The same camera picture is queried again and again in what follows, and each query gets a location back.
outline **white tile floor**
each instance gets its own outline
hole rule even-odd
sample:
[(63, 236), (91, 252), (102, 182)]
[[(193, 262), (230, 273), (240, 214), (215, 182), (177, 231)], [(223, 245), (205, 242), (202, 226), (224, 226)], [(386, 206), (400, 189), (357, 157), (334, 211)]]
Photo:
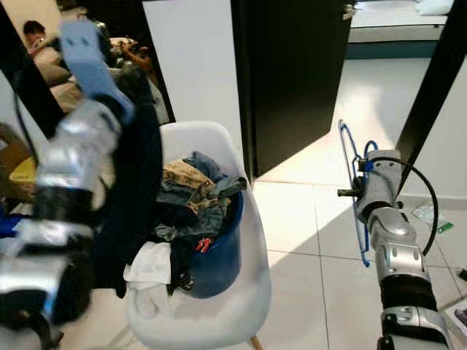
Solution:
[[(427, 66), (425, 59), (346, 62), (333, 130), (255, 183), (273, 286), (258, 333), (265, 350), (376, 348), (382, 310), (377, 274), (373, 263), (364, 268), (360, 261), (350, 202), (336, 196), (347, 178), (335, 126), (344, 117), (360, 145), (376, 139), (393, 147)], [(424, 245), (429, 227), (412, 209), (406, 213)], [(467, 297), (467, 282), (456, 275), (467, 267), (466, 214), (444, 211), (455, 227), (437, 236), (428, 255), (441, 307)], [(109, 291), (96, 292), (93, 300), (88, 317), (66, 330), (62, 349), (146, 349), (128, 329), (125, 300)], [(224, 350), (250, 349), (244, 343)]]

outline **open door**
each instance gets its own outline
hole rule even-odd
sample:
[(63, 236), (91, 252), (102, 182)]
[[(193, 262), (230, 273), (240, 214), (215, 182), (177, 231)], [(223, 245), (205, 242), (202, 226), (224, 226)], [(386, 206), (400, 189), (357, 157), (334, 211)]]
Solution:
[(233, 0), (232, 12), (245, 162), (260, 176), (329, 132), (353, 5)]

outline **cord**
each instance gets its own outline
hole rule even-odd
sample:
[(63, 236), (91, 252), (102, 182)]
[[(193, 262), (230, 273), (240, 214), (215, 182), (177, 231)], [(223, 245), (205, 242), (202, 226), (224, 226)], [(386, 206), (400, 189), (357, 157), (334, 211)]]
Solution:
[(36, 147), (34, 147), (34, 144), (31, 140), (31, 136), (29, 135), (28, 129), (26, 128), (26, 125), (24, 123), (23, 115), (21, 114), (20, 110), (18, 94), (16, 92), (13, 92), (13, 102), (15, 104), (16, 118), (18, 119), (21, 131), (23, 132), (26, 142), (28, 143), (28, 147), (31, 150), (32, 158), (34, 159), (34, 162), (36, 163), (37, 167), (39, 165), (39, 158), (37, 157)]
[(438, 207), (438, 198), (436, 198), (435, 190), (433, 189), (433, 186), (431, 186), (431, 183), (428, 181), (425, 175), (423, 175), (422, 172), (418, 170), (417, 168), (415, 168), (412, 164), (409, 164), (398, 158), (393, 158), (393, 157), (376, 157), (376, 158), (370, 159), (372, 163), (379, 162), (381, 160), (387, 160), (390, 162), (399, 163), (409, 168), (410, 171), (413, 171), (414, 173), (416, 173), (416, 175), (419, 176), (419, 178), (421, 178), (421, 180), (425, 183), (426, 187), (428, 188), (428, 191), (430, 191), (431, 200), (433, 201), (433, 226), (431, 228), (430, 238), (428, 239), (428, 242), (422, 252), (423, 255), (425, 256), (430, 251), (431, 246), (433, 245), (433, 242), (436, 236), (436, 230), (438, 229), (439, 207)]

